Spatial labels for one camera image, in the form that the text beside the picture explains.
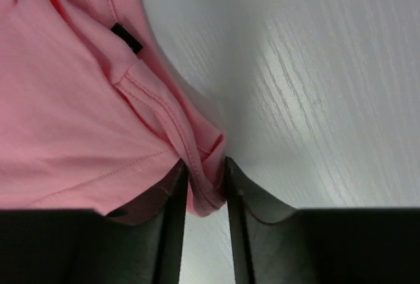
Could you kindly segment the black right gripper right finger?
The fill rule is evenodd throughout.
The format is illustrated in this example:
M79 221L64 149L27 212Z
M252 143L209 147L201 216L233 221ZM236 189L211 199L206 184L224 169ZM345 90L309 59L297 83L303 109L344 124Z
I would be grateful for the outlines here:
M418 283L419 209L296 209L226 158L237 283Z

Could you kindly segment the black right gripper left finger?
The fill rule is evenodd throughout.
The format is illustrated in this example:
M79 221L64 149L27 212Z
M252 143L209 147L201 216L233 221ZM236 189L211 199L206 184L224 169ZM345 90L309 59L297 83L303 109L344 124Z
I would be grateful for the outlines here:
M187 167L102 216L92 210L1 211L2 283L178 283Z

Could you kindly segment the pink t shirt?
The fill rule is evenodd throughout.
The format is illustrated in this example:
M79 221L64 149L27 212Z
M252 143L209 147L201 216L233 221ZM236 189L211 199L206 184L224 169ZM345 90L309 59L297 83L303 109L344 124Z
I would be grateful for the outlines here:
M225 137L183 94L140 0L1 0L1 207L151 217L189 168L188 210L224 205Z

